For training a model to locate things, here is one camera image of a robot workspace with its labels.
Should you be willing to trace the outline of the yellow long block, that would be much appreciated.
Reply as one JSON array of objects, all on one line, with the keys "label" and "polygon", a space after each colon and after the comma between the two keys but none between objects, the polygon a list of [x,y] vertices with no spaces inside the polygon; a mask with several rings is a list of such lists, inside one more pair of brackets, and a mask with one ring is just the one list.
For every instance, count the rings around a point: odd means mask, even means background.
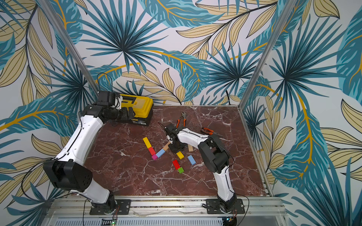
[{"label": "yellow long block", "polygon": [[177,152],[176,155],[179,157],[180,160],[184,158],[184,155],[181,151]]}]

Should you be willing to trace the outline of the yellow short block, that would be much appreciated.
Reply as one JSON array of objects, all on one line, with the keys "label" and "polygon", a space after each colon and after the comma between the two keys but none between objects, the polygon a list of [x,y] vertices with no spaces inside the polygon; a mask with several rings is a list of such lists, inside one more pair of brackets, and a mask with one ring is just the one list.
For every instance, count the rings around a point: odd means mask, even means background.
[{"label": "yellow short block", "polygon": [[148,140],[148,138],[147,138],[147,137],[144,137],[144,138],[143,138],[143,141],[144,141],[144,143],[145,143],[145,145],[146,145],[147,149],[149,149],[149,148],[151,148],[151,147],[152,147],[152,145],[151,145],[151,143],[150,143],[150,141]]}]

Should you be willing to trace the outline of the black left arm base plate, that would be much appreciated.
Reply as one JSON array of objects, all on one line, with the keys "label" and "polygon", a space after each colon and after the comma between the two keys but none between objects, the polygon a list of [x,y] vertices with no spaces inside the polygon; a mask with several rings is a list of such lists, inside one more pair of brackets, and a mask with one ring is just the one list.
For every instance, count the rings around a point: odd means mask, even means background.
[{"label": "black left arm base plate", "polygon": [[104,204],[92,203],[90,215],[128,215],[130,207],[130,199],[116,199]]}]

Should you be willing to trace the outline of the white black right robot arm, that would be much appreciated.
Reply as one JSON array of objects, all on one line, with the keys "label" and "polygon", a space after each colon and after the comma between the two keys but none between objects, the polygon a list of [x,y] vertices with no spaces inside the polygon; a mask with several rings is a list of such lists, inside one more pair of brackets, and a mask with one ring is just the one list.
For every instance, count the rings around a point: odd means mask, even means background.
[{"label": "white black right robot arm", "polygon": [[219,137],[199,134],[183,126],[177,128],[172,123],[164,125],[163,129],[173,153],[182,151],[188,145],[199,150],[204,165],[215,177],[219,209],[224,213],[231,212],[237,200],[229,174],[231,154]]}]

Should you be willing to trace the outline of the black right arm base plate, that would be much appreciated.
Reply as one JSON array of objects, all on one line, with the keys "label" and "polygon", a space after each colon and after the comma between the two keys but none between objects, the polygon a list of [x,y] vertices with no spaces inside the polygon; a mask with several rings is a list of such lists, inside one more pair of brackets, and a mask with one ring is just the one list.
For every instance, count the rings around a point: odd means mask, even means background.
[{"label": "black right arm base plate", "polygon": [[242,199],[235,199],[225,202],[221,199],[206,199],[202,206],[208,214],[244,214],[246,212]]}]

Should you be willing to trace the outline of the light blue block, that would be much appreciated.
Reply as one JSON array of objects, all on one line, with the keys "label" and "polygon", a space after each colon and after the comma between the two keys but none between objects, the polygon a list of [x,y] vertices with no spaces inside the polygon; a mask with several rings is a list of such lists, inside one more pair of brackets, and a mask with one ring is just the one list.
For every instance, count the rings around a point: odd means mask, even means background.
[{"label": "light blue block", "polygon": [[164,149],[161,149],[160,151],[158,151],[158,152],[156,153],[156,156],[157,156],[158,158],[160,158],[164,153],[165,153],[165,150],[164,150]]},{"label": "light blue block", "polygon": [[190,161],[191,165],[195,165],[195,164],[196,164],[196,161],[195,161],[195,159],[193,158],[192,155],[189,155],[189,156],[188,156],[188,160]]}]

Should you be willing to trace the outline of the green small cube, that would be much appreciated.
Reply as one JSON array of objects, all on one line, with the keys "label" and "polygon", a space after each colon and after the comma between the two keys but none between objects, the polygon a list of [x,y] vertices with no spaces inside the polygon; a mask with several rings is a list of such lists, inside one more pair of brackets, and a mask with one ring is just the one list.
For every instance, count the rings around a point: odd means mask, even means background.
[{"label": "green small cube", "polygon": [[178,169],[178,171],[179,171],[180,174],[184,173],[183,167],[180,167],[180,168]]}]

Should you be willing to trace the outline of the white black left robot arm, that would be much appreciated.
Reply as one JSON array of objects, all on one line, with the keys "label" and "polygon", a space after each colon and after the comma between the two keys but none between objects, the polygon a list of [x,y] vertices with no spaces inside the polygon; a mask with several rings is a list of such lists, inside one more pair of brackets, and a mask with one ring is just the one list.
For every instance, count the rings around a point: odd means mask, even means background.
[{"label": "white black left robot arm", "polygon": [[43,165],[54,187],[87,198],[93,208],[105,215],[117,210],[114,195],[95,181],[84,163],[103,124],[127,117],[122,100],[119,93],[100,91],[98,100],[80,111],[80,122],[63,150]]}]

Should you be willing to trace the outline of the red block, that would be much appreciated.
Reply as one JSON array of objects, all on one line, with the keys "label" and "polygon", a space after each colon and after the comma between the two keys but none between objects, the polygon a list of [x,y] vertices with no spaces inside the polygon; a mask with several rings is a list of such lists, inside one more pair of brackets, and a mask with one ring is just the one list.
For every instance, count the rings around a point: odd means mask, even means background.
[{"label": "red block", "polygon": [[153,148],[153,147],[148,148],[148,150],[149,150],[149,152],[150,152],[151,155],[155,155],[155,154],[156,154],[156,152],[154,151],[154,148]]},{"label": "red block", "polygon": [[173,163],[176,170],[180,168],[180,165],[179,165],[177,160],[173,160],[172,163]]}]

